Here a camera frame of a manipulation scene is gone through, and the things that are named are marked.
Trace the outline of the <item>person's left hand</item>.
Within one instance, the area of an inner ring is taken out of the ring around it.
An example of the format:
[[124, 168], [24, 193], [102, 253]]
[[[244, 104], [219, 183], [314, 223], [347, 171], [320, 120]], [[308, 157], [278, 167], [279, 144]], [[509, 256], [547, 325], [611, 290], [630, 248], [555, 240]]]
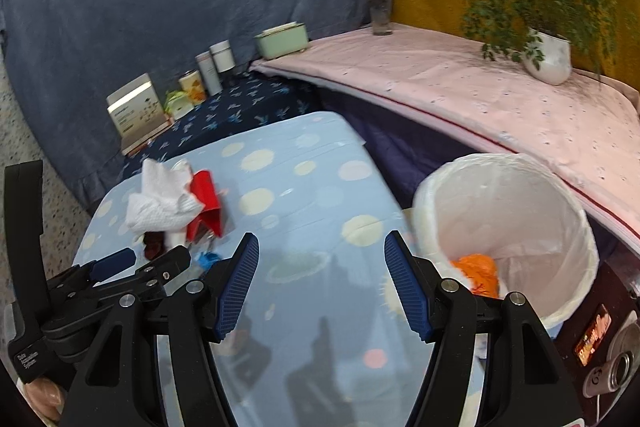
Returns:
[[66, 395], [61, 387], [47, 378], [36, 378], [22, 384], [22, 394], [46, 426], [57, 426], [62, 418]]

